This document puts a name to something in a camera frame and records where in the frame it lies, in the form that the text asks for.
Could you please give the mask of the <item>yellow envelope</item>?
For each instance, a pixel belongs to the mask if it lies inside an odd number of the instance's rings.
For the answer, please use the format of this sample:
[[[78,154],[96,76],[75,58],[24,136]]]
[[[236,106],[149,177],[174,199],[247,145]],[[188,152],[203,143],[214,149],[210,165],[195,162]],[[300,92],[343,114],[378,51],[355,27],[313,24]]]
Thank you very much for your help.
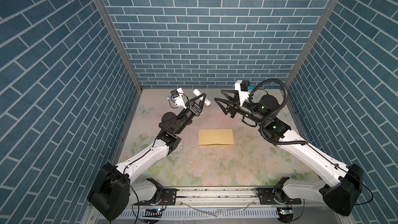
[[[199,130],[199,146],[234,145],[232,129],[203,129]]]

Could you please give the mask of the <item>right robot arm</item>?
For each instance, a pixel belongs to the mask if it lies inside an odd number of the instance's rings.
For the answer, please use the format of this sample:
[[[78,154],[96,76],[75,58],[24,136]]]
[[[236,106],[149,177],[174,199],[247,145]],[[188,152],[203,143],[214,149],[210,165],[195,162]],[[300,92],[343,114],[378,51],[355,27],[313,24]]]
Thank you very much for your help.
[[[284,91],[282,103],[270,94],[263,95],[257,103],[251,100],[252,93],[248,91],[222,90],[221,94],[224,98],[217,97],[214,101],[224,114],[230,114],[232,118],[240,114],[244,119],[253,121],[253,127],[259,128],[265,140],[298,158],[320,177],[313,183],[282,177],[273,189],[278,203],[306,199],[325,203],[340,215],[351,214],[362,193],[363,170],[356,164],[348,166],[330,157],[277,118],[287,103],[287,91]]]

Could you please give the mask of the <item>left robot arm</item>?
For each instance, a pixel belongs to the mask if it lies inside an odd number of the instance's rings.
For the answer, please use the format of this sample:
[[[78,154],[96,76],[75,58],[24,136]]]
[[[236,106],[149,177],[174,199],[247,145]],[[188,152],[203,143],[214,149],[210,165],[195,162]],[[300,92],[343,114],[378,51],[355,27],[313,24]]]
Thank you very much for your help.
[[[129,205],[142,201],[158,203],[164,196],[163,187],[156,180],[147,178],[135,183],[148,168],[167,157],[179,145],[178,135],[199,116],[205,106],[207,95],[201,93],[187,101],[176,99],[183,110],[178,114],[165,113],[159,123],[160,132],[152,144],[135,156],[116,165],[102,166],[88,193],[87,200],[109,222],[119,217]]]

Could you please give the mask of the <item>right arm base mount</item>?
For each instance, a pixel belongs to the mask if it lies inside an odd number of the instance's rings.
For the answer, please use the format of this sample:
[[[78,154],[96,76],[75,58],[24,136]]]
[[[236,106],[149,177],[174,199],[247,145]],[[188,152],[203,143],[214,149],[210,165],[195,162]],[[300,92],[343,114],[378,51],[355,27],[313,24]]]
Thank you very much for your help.
[[[301,199],[289,199],[285,196],[281,191],[275,191],[272,187],[259,187],[255,188],[254,192],[256,196],[259,198],[261,205],[300,205],[302,204]]]

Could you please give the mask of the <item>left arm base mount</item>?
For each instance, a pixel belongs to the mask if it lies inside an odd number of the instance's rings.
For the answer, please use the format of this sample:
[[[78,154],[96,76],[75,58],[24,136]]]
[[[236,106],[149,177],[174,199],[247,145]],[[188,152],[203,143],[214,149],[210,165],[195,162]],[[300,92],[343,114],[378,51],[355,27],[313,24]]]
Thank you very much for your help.
[[[176,188],[163,188],[162,191],[157,190],[155,195],[150,199],[145,201],[142,198],[139,198],[140,202],[134,203],[135,206],[160,206],[162,204],[162,200],[166,203],[163,205],[175,205],[177,199],[177,189]]]

